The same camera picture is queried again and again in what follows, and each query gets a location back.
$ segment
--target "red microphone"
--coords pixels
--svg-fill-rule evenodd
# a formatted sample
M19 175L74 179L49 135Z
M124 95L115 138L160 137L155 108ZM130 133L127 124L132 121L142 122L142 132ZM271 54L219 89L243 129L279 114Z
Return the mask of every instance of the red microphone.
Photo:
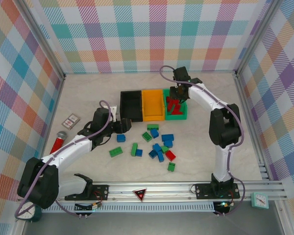
M62 147L63 142L65 141L65 139L67 138L67 136L68 135L67 135L67 133L65 131L58 132L57 138L56 138L56 140L55 140L55 142L53 144L53 147L52 147L50 153L53 153L53 152L59 150Z

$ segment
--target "orange bin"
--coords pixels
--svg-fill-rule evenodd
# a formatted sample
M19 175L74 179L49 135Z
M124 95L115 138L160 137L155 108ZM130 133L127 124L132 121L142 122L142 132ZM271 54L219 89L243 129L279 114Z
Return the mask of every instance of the orange bin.
M165 120L163 90L143 90L142 103L143 121Z

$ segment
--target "black bin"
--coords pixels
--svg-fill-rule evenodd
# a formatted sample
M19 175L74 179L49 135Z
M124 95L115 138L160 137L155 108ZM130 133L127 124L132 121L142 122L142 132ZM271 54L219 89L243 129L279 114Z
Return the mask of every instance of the black bin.
M132 122L143 121L142 91L121 92L120 116Z

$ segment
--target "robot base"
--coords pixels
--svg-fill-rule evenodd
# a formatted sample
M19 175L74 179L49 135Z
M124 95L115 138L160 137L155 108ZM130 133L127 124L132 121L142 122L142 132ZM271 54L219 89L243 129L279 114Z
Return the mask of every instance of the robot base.
M197 199L239 199L239 188L231 178L225 182L218 182L211 174L209 184L195 184L195 193Z

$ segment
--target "cable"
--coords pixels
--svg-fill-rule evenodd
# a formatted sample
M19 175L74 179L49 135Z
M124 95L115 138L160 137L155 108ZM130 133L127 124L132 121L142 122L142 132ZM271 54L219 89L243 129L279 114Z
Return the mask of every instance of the cable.
M97 204L99 204L99 203L101 203L102 202L102 195L101 195L101 193L100 192L98 192L98 191L95 191L94 192L94 195L96 196L96 198L98 199L98 195L97 195L97 193L100 195L100 200L98 200L98 202L97 202Z
M243 141L244 141L244 129L243 129L243 126L242 126L242 124L241 124L241 122L240 122L240 119L239 119L239 117L233 112L233 110L231 110L231 109L230 109L228 106L226 106L225 104L221 103L220 100L216 99L216 98L214 97L213 94L211 94L209 91L203 89L202 87L200 87L200 86L198 86L198 85L196 85L196 84L194 84L194 83L191 83L191 82L186 82L186 81L174 81L174 80L171 80L171 79L166 78L166 77L162 74L162 72L163 72L162 69L163 69L163 68L169 68L169 69L172 69L172 70L174 70L174 68L171 67L171 66L168 66L168 65L164 65L164 66L162 66L162 67L160 68L159 73L160 73L160 75L161 75L164 79L166 79L166 80L169 81L169 82L174 82L174 83L179 83L179 84L187 84L187 85L195 86L196 88L202 90L202 91L205 92L209 97L211 97L215 102L217 102L218 104L220 104L222 107L226 108L227 111L229 111L229 112L233 115L235 121L238 123L238 125L239 125L239 127L240 127L241 134L242 134L242 136L241 136L241 140L240 140L238 143L236 143L236 144L234 144L234 145L231 145L231 146L229 147L229 151L228 151L228 155L227 155L227 162L226 162L226 170L227 170L227 172L228 172L228 174L229 174L230 177L232 177L232 178L233 178L234 180L236 180L236 181L239 181L239 182L242 184L242 186L243 186L243 195L242 195L242 198L241 198L240 202L238 203L238 205L237 205L232 211L230 211L229 213L227 213L227 215L230 215L230 214L232 214L233 212L235 212L235 211L241 206L241 204L242 204L242 202L243 202L243 200L244 200L244 198L245 198L245 185L244 185L243 181L240 180L240 179L238 179L238 178L236 178L236 177L234 177L234 176L232 175L231 171L230 171L230 158L231 158L231 151L232 151L232 148L240 146L240 145L243 143Z
M192 188L194 187L194 185L195 185L195 184L193 184L193 185L191 186L191 188L190 188L190 191L191 191L192 194L196 194L195 192L192 191Z
M105 103L106 106L108 107L108 110L109 110L109 115L108 115L108 117L110 117L110 116L111 116L111 108L110 108L110 105L108 104L107 101L105 101L105 100L101 100L101 101L99 102L99 105L100 105L100 107L102 107L102 108L103 108L103 106L102 106L102 104L101 104L102 102ZM15 213L14 213L14 215L15 215L16 218L19 217L20 215L26 213L27 211L29 211L32 207L34 207L34 204L33 204L33 205L31 205L29 208L27 208L27 209L25 209L24 211L20 212L22 206L25 204L25 202L27 201L29 195L30 195L31 192L33 191L33 189L34 189L34 187L35 187L35 185L36 185L36 183L37 183L39 177L41 176L41 174L43 173L43 171L45 170L45 168L49 165L49 163L51 163L51 161L53 161L53 160L54 160L54 159L55 159L55 158L56 158L61 152L63 152L65 149L67 149L67 148L71 147L72 145L75 145L75 144L77 144L77 143L79 143L79 142L81 142L81 141L84 141L84 140L86 140L86 139L88 139L88 138L91 138L91 137L93 137L93 136L95 136L95 135L98 135L100 132L102 132L102 131L107 127L107 125L109 124L109 122L110 122L110 118L107 119L107 122L105 123L105 125L104 125L99 131L97 131L97 132L95 132L95 133L93 133L93 134L91 134L91 135L89 135L89 136L86 136L86 137L80 138L80 139L76 140L75 142L72 142L72 143L69 143L69 144L67 144L67 145L64 145L62 148L60 148L58 151L56 151L52 157L50 157L50 159L49 159L49 160L48 160L48 161L47 161L47 162L41 167L41 169L38 171L38 173L37 173L37 175L36 175L36 177L35 177L33 183L31 184L31 186L30 186L30 188L29 188L29 190L28 190L28 192L27 192L27 194L25 195L24 199L21 201L19 207L16 209L16 211L15 211ZM60 205L60 203L59 203L57 200L55 200L55 202L56 202L56 203L58 204L58 206L59 206L62 210L64 210L66 213L71 214L71 215L74 215L74 216L78 216L78 215L76 215L76 214L74 214L74 213L72 213L72 212L66 210L63 206Z
M231 203L234 203L233 199L234 199L234 195L233 195L233 192L231 190L229 190L230 194L231 194L231 197L232 197L232 200L231 200Z
M109 141L110 139L111 139L111 136L109 137L109 139L106 140L106 142L101 143L101 144L98 144L98 146L101 146L101 145L104 145L104 144L108 143L108 141Z

